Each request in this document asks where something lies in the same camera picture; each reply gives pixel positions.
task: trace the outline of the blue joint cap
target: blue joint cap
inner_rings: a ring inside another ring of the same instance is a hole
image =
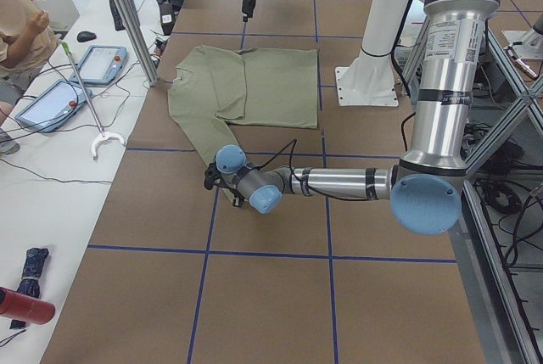
[[[409,175],[390,193],[390,207],[405,228],[424,235],[441,234],[455,225],[462,214],[457,190],[433,175]]]
[[[227,145],[217,152],[215,163],[220,173],[231,175],[245,166],[247,156],[238,145]]]
[[[277,207],[283,194],[276,186],[269,184],[255,190],[249,198],[249,204],[255,207],[259,213],[267,214]]]

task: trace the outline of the beige shirt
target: beige shirt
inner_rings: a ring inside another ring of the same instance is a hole
[[[39,9],[32,0],[0,0],[0,36],[19,37],[25,29],[28,18],[36,12],[39,12]],[[57,44],[56,36],[48,27],[34,39],[31,51],[17,66],[7,69],[0,65],[0,70],[7,73],[20,73],[44,64],[53,54]],[[8,58],[8,46],[8,43],[0,38],[0,62]]]

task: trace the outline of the green cloth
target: green cloth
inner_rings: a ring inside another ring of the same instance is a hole
[[[177,66],[170,116],[206,165],[238,144],[227,123],[315,129],[316,58],[316,50],[198,46]]]

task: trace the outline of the red can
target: red can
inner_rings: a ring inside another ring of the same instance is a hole
[[[0,287],[0,316],[22,322],[45,324],[54,316],[52,303]]]

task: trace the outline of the tablet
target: tablet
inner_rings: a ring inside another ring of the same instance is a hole
[[[88,85],[110,84],[122,70],[127,55],[126,48],[121,46],[89,47],[77,65],[81,79]],[[77,83],[75,74],[70,81]]]
[[[20,111],[15,119],[34,131],[53,132],[86,101],[85,93],[78,84],[59,80]]]

